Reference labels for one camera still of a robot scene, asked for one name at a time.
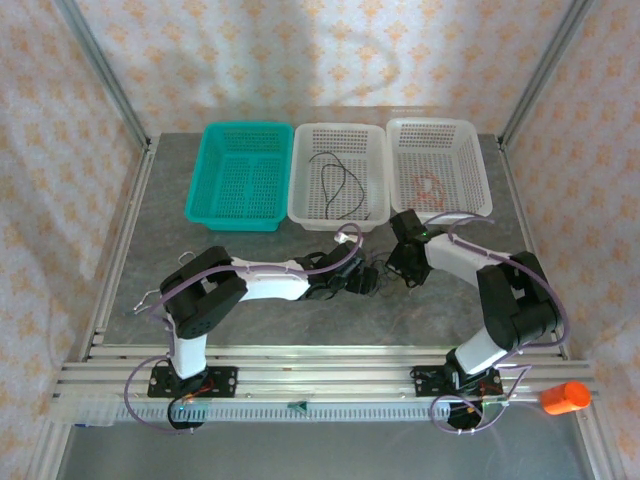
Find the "white plastic basket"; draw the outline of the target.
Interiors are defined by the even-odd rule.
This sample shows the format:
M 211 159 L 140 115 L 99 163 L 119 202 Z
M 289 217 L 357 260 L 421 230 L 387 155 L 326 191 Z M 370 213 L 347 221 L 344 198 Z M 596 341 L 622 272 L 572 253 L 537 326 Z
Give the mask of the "white plastic basket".
M 354 222 L 369 232 L 390 217 L 388 170 L 382 128 L 302 124 L 294 132 L 288 217 L 308 231 Z
M 450 224 L 464 212 L 493 210 L 478 134 L 466 120 L 395 118 L 386 126 L 389 191 L 396 212 Z

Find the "aluminium base beam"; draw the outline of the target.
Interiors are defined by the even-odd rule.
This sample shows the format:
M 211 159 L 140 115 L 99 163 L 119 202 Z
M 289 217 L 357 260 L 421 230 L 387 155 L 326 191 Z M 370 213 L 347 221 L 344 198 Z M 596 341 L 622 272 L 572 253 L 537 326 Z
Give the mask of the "aluminium base beam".
M 145 398 L 151 368 L 136 372 L 142 361 L 154 362 L 163 352 L 154 345 L 95 345 L 84 362 L 67 362 L 54 387 L 55 396 L 116 395 L 128 391 L 132 400 Z M 250 402 L 410 401 L 410 371 L 418 365 L 441 365 L 443 348 L 415 346 L 210 346 L 209 366 L 238 370 L 236 397 Z M 516 355 L 500 367 L 504 387 L 518 376 L 516 366 L 531 365 L 517 385 L 516 399 L 533 401 L 556 385 L 578 381 L 598 391 L 593 369 L 585 361 L 568 360 L 554 349 Z

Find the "teal plastic basket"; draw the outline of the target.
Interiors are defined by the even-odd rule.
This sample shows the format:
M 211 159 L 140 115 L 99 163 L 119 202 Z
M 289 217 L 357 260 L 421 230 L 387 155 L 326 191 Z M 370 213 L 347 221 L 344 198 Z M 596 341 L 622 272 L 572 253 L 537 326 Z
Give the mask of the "teal plastic basket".
M 199 146 L 186 218 L 212 231 L 273 232 L 287 213 L 294 129 L 279 122 L 217 122 Z

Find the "orange plastic cylinder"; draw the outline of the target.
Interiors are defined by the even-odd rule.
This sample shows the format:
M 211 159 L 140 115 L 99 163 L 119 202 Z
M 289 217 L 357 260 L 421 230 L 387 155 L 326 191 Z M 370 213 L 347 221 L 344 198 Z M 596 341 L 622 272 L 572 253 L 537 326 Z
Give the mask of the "orange plastic cylinder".
M 562 415 L 587 408 L 591 391 L 581 382 L 570 381 L 540 393 L 539 401 L 549 415 Z

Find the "patterned backdrop cloth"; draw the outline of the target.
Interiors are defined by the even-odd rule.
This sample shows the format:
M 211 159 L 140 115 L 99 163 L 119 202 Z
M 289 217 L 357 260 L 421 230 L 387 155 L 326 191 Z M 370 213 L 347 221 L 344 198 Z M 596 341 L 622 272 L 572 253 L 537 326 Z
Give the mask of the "patterned backdrop cloth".
M 506 125 L 571 0 L 79 0 L 145 131 L 263 113 Z M 140 154 L 53 0 L 0 0 L 0 480 L 26 480 Z M 508 147 L 640 480 L 640 0 L 596 0 Z

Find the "clear plastic box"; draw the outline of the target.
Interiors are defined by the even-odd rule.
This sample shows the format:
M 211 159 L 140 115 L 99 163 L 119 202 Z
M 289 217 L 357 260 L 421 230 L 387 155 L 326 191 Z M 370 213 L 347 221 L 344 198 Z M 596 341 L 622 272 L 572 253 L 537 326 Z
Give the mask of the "clear plastic box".
M 61 394 L 53 401 L 53 422 L 89 427 L 108 427 L 115 423 L 120 398 L 116 394 Z

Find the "aluminium frame post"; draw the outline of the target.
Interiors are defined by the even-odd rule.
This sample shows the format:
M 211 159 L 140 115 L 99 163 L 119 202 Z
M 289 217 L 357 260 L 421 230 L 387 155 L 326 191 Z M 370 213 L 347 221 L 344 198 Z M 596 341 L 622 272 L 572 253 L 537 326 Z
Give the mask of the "aluminium frame post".
M 146 133 L 104 50 L 83 15 L 77 0 L 53 0 L 53 2 L 114 102 L 128 132 L 139 147 L 146 150 L 151 143 L 151 139 Z
M 502 133 L 497 137 L 501 151 L 506 151 L 516 138 L 594 2 L 595 0 L 571 0 L 567 12 L 545 48 Z

